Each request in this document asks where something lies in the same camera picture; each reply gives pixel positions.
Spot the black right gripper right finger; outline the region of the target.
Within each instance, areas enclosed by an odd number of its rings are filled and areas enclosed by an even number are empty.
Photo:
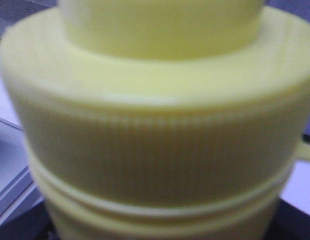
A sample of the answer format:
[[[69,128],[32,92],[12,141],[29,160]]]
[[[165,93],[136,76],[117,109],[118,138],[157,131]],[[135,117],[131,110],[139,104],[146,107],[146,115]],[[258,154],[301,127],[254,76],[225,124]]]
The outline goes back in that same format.
[[[310,240],[310,215],[284,200],[276,213],[277,240]]]

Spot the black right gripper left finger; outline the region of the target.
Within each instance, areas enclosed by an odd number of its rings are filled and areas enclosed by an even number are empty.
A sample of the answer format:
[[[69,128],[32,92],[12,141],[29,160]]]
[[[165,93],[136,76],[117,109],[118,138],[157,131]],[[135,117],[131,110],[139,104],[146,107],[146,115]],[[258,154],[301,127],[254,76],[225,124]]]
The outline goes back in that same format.
[[[55,230],[41,202],[0,226],[0,240],[53,240]]]

